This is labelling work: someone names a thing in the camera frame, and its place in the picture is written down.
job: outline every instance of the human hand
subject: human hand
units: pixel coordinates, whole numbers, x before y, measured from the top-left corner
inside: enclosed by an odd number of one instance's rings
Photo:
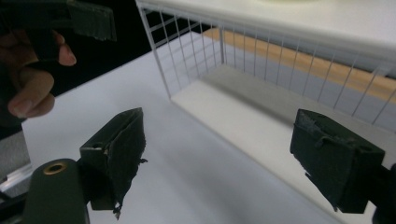
[[[64,38],[54,32],[59,45],[58,62],[65,66],[77,60]],[[50,73],[25,67],[37,62],[29,38],[22,30],[0,36],[0,62],[7,68],[9,77],[18,93],[8,102],[9,112],[18,118],[32,118],[47,114],[54,106],[55,98],[50,94],[53,77]]]

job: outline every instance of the white table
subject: white table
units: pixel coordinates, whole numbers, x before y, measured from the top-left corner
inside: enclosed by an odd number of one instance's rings
[[[91,223],[338,223],[167,99],[150,53],[57,98],[23,123],[31,162],[79,158],[79,147],[121,111],[143,107],[147,147],[120,221]]]

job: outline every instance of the white wire rack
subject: white wire rack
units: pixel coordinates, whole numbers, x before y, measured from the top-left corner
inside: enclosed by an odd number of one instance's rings
[[[396,67],[358,51],[139,3],[169,97],[226,64],[396,132]]]

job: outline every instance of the white shelf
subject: white shelf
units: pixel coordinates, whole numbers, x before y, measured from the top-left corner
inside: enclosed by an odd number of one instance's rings
[[[393,0],[140,0],[396,61]]]

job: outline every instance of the wooden surface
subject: wooden surface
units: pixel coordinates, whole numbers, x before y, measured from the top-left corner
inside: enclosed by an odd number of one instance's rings
[[[366,94],[384,101],[390,100],[396,103],[396,97],[392,96],[396,89],[396,80],[374,76],[374,74],[369,72],[351,68],[340,63],[332,63],[318,57],[312,58],[312,55],[297,52],[293,49],[281,48],[278,45],[238,33],[230,31],[223,32],[224,42],[228,45],[255,53],[260,57],[266,57],[274,62],[279,62],[280,59],[280,63],[283,65],[294,66],[295,69],[313,76],[323,79],[327,78],[328,81],[346,85],[347,88],[360,92],[366,91]],[[219,29],[210,29],[204,32],[205,36],[216,40],[220,39],[219,34]]]

